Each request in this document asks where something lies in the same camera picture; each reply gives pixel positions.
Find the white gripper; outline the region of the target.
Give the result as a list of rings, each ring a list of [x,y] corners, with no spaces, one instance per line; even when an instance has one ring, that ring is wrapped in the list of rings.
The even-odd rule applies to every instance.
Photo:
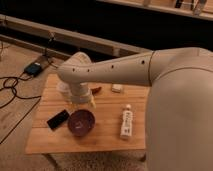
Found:
[[[80,105],[89,105],[96,107],[94,96],[87,83],[70,84],[70,100],[75,107]]]

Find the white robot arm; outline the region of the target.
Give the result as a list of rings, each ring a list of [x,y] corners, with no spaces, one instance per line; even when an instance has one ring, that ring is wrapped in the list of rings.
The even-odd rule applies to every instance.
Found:
[[[213,171],[212,51],[165,49],[96,63],[77,52],[59,66],[58,76],[75,103],[90,99],[89,82],[148,86],[148,171]]]

